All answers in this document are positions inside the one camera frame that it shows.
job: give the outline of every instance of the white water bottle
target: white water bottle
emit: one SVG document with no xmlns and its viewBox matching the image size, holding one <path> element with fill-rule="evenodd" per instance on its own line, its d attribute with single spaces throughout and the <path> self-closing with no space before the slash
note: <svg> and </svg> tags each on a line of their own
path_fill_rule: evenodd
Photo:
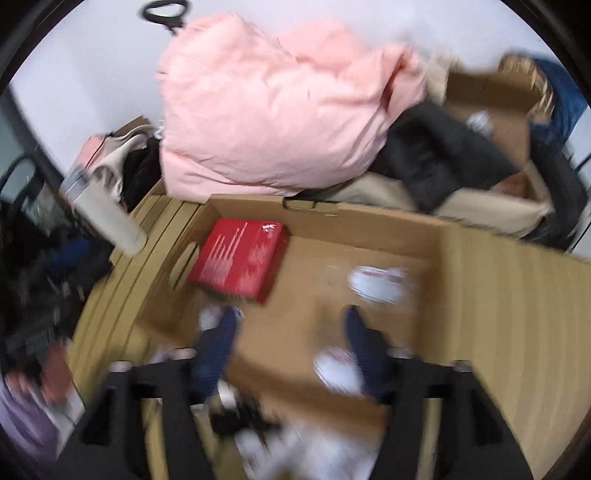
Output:
<svg viewBox="0 0 591 480">
<path fill-rule="evenodd" d="M 125 255 L 132 257 L 143 249 L 147 240 L 145 232 L 81 166 L 74 166 L 68 173 L 60 193 L 76 212 Z"/>
</svg>

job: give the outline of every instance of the cardboard flap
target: cardboard flap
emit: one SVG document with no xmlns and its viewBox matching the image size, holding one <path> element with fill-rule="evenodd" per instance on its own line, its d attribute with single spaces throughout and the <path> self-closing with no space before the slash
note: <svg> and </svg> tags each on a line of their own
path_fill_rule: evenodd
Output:
<svg viewBox="0 0 591 480">
<path fill-rule="evenodd" d="M 519 73 L 471 74 L 450 71 L 446 98 L 448 102 L 526 114 L 541 100 L 541 95 L 533 91 L 526 76 Z"/>
</svg>

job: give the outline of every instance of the pink jacket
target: pink jacket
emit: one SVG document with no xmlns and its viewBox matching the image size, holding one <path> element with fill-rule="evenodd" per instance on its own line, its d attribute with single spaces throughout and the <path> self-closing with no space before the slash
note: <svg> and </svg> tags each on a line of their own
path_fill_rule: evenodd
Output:
<svg viewBox="0 0 591 480">
<path fill-rule="evenodd" d="M 235 14 L 189 24 L 158 78 L 167 192 L 197 202 L 289 196 L 361 175 L 388 127 L 424 96 L 409 46 L 371 50 L 327 21 L 272 38 Z"/>
</svg>

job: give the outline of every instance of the red box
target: red box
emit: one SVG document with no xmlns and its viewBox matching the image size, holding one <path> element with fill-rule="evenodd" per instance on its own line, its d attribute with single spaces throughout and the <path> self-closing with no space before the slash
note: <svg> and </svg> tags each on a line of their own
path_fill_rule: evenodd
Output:
<svg viewBox="0 0 591 480">
<path fill-rule="evenodd" d="M 282 223 L 218 220 L 189 281 L 263 303 L 273 287 L 288 239 Z"/>
</svg>

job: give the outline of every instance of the purple fabric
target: purple fabric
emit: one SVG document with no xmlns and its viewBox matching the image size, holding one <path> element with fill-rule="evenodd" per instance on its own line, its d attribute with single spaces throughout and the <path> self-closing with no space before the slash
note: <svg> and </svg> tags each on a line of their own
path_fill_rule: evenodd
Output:
<svg viewBox="0 0 591 480">
<path fill-rule="evenodd" d="M 0 425 L 24 462 L 41 479 L 50 479 L 57 460 L 59 432 L 32 398 L 13 396 L 0 380 Z"/>
</svg>

